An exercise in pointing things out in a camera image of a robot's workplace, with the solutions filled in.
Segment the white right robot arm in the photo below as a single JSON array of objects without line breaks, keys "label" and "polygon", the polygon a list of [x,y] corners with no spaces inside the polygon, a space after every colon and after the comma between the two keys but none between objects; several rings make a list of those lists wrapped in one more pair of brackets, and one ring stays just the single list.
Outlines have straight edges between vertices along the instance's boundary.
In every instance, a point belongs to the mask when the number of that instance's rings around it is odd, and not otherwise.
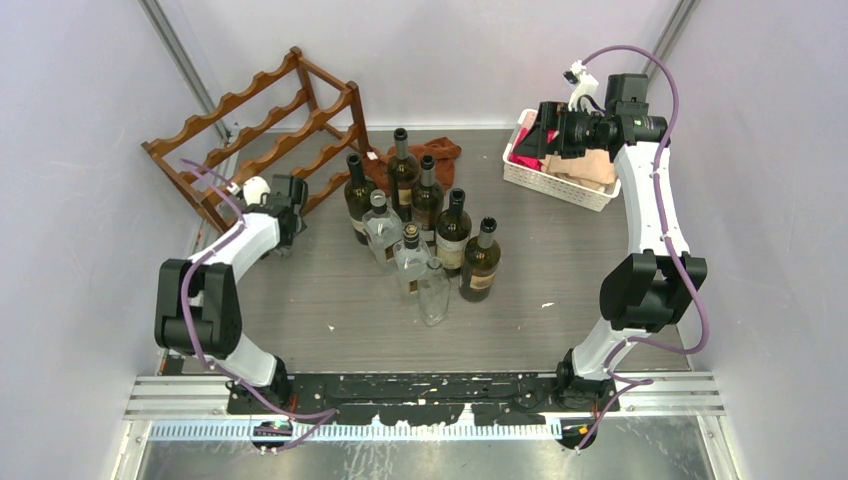
[{"label": "white right robot arm", "polygon": [[634,344],[679,322],[707,264],[691,255],[679,230],[668,179],[672,123],[650,115],[647,76],[610,76],[604,104],[591,110],[581,103],[594,100],[597,80],[584,70],[564,77],[569,101],[542,102],[513,151],[539,160],[607,153],[625,195],[629,250],[602,282],[600,319],[557,367],[556,400],[577,411],[609,394],[613,369]]}]

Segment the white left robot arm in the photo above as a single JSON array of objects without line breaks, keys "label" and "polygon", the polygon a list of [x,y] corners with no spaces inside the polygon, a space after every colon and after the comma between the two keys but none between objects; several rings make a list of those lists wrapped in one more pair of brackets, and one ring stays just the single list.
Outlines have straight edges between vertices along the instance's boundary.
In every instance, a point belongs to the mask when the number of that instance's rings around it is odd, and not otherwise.
[{"label": "white left robot arm", "polygon": [[221,368],[253,388],[257,405],[277,413],[292,397],[286,366],[244,333],[237,283],[270,252],[290,249],[305,230],[308,185],[296,176],[253,177],[242,192],[246,205],[228,231],[191,257],[161,265],[154,339],[162,348]]}]

